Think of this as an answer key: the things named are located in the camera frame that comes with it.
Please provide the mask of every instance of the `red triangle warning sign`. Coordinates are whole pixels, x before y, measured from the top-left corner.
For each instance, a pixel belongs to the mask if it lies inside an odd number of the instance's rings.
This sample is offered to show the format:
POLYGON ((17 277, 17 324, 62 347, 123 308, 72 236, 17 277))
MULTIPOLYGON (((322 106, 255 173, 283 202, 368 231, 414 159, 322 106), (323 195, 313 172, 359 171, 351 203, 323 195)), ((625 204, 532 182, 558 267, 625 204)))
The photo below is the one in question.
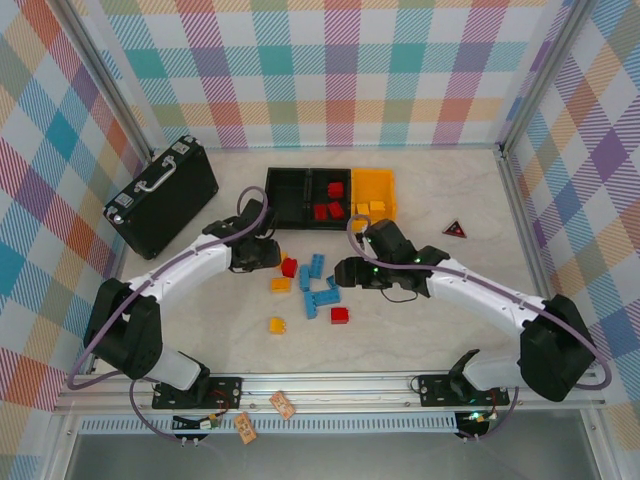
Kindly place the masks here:
POLYGON ((442 231, 442 233, 445 235, 451 235, 452 237, 467 238, 467 234, 464 233, 464 230, 462 230, 462 226, 457 219, 451 222, 449 226, 442 231))

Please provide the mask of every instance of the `yellow lego brick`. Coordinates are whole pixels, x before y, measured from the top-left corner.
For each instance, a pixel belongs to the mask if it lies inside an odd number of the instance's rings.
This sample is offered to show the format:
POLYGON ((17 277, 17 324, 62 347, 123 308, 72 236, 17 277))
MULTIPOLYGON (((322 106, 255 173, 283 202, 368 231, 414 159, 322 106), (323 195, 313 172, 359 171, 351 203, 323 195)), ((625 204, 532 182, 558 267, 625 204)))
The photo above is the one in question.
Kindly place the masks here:
POLYGON ((287 331, 287 323, 278 317, 272 317, 269 322, 269 332, 274 335, 282 335, 287 331))
POLYGON ((282 265, 282 262, 284 262, 284 259, 287 257, 288 257, 287 252, 280 252, 280 263, 276 268, 280 268, 280 265, 282 265))
POLYGON ((369 215, 369 205, 367 205, 366 203, 359 203, 358 205, 356 205, 356 209, 361 215, 369 215))
POLYGON ((291 279, 287 277, 279 277, 271 279, 272 293, 287 293, 291 291, 291 279))
POLYGON ((380 202, 378 200, 371 200, 371 202, 369 202, 369 208, 371 209, 372 212, 384 212, 385 210, 384 202, 380 202))

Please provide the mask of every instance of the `white floor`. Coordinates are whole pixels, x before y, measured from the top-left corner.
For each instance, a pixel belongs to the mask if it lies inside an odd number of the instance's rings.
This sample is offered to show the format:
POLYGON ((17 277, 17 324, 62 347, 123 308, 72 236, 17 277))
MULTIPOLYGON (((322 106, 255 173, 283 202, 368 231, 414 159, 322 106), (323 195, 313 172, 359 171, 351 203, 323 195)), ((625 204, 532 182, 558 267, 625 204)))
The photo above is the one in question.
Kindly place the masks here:
MULTIPOLYGON (((186 247, 202 227, 235 212, 248 185, 264 186, 269 166, 392 168, 397 223, 416 248, 434 245, 472 270, 534 293, 490 150, 265 151, 210 154, 220 192, 154 261, 133 253, 123 278, 140 275, 186 247), (454 218, 468 239, 441 232, 454 218)), ((353 255, 344 232, 278 231, 281 249, 299 263, 326 255, 325 276, 353 255)), ((395 305, 379 292, 342 289, 348 325, 331 325, 329 307, 307 320, 297 279, 289 294, 272 294, 275 269, 225 273, 205 282, 163 319, 165 343, 218 372, 323 372, 448 369, 472 348, 501 346, 507 337, 483 319, 439 300, 420 297, 395 305), (268 332, 270 317, 287 322, 282 336, 268 332)), ((312 280, 323 290, 323 280, 312 280)), ((394 299, 409 293, 388 290, 394 299)), ((99 362, 98 371, 111 367, 99 362)))

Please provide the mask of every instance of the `tag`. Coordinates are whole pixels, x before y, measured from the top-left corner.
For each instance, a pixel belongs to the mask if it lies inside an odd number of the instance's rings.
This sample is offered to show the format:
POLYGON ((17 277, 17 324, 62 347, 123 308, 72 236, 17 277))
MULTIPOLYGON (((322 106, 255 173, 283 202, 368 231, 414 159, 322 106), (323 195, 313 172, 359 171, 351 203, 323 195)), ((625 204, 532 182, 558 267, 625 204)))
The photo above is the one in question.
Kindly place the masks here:
POLYGON ((296 413, 296 409, 293 408, 293 405, 289 403, 289 400, 285 398, 282 392, 274 393, 269 401, 285 420, 289 420, 296 413))
POLYGON ((253 429, 253 425, 251 425, 251 420, 249 420, 249 415, 246 412, 238 415, 234 420, 236 428, 238 429, 238 433, 240 433, 240 438, 242 438, 242 442, 246 445, 249 442, 254 441, 258 438, 258 434, 253 429))

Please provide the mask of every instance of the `colorful checkered backdrop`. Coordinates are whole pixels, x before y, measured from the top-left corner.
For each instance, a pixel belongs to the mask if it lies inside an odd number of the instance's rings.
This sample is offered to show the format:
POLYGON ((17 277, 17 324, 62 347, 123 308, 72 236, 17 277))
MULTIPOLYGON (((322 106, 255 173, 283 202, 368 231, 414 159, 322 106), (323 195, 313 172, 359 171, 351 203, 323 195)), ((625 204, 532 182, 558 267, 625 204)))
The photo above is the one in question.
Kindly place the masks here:
POLYGON ((74 3, 150 137, 243 148, 492 144, 538 20, 560 2, 74 3))
POLYGON ((551 282, 576 301, 619 375, 605 393, 638 472, 639 26, 638 2, 598 3, 514 152, 551 282))
POLYGON ((141 163, 45 1, 0 12, 0 479, 31 479, 141 163))

